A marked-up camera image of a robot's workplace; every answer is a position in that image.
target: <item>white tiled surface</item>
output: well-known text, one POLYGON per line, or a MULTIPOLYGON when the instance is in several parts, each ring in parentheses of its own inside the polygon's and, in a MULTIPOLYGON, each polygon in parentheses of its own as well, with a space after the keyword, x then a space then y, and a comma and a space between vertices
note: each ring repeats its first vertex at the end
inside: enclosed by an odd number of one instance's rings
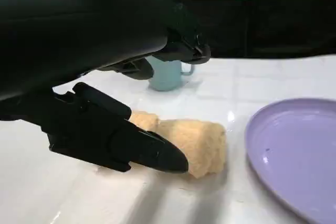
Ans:
MULTIPOLYGON (((218 60, 197 66, 182 89, 160 93, 147 81, 93 72, 82 81, 135 110, 163 119, 193 118, 228 130, 222 174, 188 176, 133 169, 126 174, 48 151, 46 136, 24 122, 0 123, 1 223, 298 224, 247 165, 244 128, 270 102, 295 97, 336 99, 336 57, 303 60, 218 60)), ((58 87, 71 89, 75 82, 58 87)))

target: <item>lavender plate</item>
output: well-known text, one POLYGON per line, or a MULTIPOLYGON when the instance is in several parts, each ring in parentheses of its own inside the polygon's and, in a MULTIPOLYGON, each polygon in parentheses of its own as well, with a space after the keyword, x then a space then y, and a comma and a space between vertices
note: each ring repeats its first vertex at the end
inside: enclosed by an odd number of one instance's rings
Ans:
POLYGON ((271 104, 245 134, 252 167, 282 202, 312 223, 336 223, 336 102, 271 104))

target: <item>blue mug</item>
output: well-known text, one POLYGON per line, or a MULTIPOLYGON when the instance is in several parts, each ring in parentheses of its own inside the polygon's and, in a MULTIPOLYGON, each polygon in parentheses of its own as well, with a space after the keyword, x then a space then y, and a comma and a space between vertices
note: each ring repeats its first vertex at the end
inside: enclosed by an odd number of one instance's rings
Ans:
POLYGON ((162 61, 153 56, 146 57, 154 70, 154 76, 149 80, 150 88, 157 91, 169 91, 182 86, 182 76, 191 76, 195 66, 191 65, 189 72, 182 71, 179 60, 162 61))

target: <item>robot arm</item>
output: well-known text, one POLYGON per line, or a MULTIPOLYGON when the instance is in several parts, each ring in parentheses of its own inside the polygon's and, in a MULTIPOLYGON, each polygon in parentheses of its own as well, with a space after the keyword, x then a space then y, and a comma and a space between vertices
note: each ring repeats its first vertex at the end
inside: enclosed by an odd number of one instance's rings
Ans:
POLYGON ((50 150, 126 171, 133 161, 166 172, 187 171, 182 152, 127 119, 124 104, 79 83, 52 87, 94 69, 146 79, 144 59, 204 63, 208 46, 196 22, 171 0, 0 0, 0 120, 41 126, 50 150))

